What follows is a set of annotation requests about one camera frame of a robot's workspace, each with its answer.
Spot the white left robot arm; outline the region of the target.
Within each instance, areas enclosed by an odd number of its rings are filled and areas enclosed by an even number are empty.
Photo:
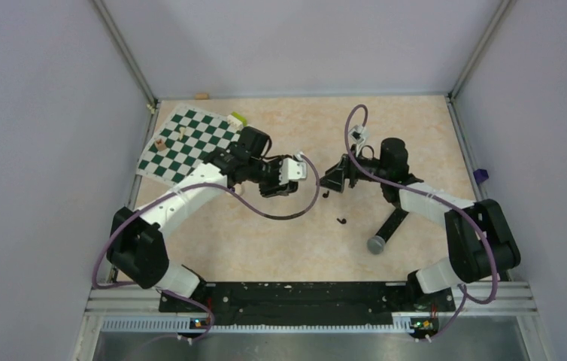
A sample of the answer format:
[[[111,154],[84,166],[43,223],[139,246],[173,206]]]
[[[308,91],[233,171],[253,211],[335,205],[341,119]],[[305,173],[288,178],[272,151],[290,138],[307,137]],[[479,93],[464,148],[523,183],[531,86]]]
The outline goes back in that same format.
[[[112,224],[106,260],[142,289],[177,294],[188,311],[205,303],[200,277],[169,259],[165,240],[194,212],[217,196],[251,182],[264,198],[294,193],[308,176],[301,153],[264,156],[270,137],[244,128],[236,141],[209,152],[180,183],[137,211],[121,208]]]

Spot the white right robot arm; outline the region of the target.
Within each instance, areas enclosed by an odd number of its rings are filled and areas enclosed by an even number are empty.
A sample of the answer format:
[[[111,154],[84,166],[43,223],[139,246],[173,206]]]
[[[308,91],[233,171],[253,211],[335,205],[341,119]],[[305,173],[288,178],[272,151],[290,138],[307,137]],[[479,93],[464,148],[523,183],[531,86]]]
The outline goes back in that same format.
[[[419,214],[446,232],[448,255],[408,275],[407,303],[416,310],[427,309],[436,292],[470,284],[515,268],[520,251],[500,204],[492,199],[474,202],[437,190],[409,170],[408,151],[399,138],[385,138],[380,156],[351,159],[344,154],[320,179],[320,185],[341,193],[358,181],[380,184],[383,197],[395,208],[368,249],[379,254],[393,234],[391,223],[401,223],[406,214]]]

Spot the green white toy block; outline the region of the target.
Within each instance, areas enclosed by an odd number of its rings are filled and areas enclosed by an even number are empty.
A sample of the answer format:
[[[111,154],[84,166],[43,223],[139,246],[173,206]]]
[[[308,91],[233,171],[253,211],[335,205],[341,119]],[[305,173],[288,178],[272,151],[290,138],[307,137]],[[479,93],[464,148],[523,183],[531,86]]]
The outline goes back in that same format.
[[[238,131],[247,126],[247,120],[237,112],[232,112],[227,116],[228,123]]]

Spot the black microphone grey head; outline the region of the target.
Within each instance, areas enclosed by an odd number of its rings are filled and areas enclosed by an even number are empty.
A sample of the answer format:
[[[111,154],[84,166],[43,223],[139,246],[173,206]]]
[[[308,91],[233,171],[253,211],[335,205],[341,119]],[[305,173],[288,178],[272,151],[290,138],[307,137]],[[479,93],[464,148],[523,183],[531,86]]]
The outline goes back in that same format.
[[[388,216],[379,230],[366,242],[366,247],[371,254],[378,255],[384,251],[386,243],[393,236],[407,217],[408,212],[395,208]]]

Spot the green white chessboard mat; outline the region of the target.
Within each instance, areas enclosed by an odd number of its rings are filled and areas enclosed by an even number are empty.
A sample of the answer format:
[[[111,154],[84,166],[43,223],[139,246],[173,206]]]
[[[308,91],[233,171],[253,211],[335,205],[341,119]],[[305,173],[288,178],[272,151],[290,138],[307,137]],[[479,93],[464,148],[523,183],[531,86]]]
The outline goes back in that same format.
[[[186,128],[179,139],[180,127]],[[169,186],[180,183],[212,150],[226,148],[241,132],[223,115],[178,104],[155,131],[138,159],[137,174]],[[167,149],[157,152],[154,141],[163,139]]]

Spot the small wooden cube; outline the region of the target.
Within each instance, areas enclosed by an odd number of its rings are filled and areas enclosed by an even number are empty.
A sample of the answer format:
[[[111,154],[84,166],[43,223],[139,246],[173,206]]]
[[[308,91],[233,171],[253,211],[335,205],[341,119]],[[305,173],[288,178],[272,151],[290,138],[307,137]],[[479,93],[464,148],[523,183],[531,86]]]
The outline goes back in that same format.
[[[165,141],[161,138],[154,141],[154,147],[156,148],[157,152],[162,152],[167,149]]]

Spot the small purple object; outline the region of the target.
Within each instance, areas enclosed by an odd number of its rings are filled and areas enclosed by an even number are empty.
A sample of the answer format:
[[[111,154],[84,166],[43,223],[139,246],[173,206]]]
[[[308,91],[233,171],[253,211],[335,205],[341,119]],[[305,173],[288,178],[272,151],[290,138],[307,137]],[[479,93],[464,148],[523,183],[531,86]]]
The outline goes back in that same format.
[[[473,171],[474,179],[477,184],[482,184],[483,182],[487,181],[490,176],[486,169],[478,168]]]

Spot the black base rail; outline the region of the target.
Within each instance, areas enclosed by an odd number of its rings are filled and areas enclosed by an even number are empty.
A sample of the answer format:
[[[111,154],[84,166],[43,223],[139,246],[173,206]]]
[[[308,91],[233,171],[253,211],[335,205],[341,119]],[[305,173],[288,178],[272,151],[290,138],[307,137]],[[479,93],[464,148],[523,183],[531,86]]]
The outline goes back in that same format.
[[[414,296],[403,282],[217,282],[200,286],[194,303],[162,293],[159,312],[210,309],[217,326],[390,325],[400,312],[453,312],[450,289]]]

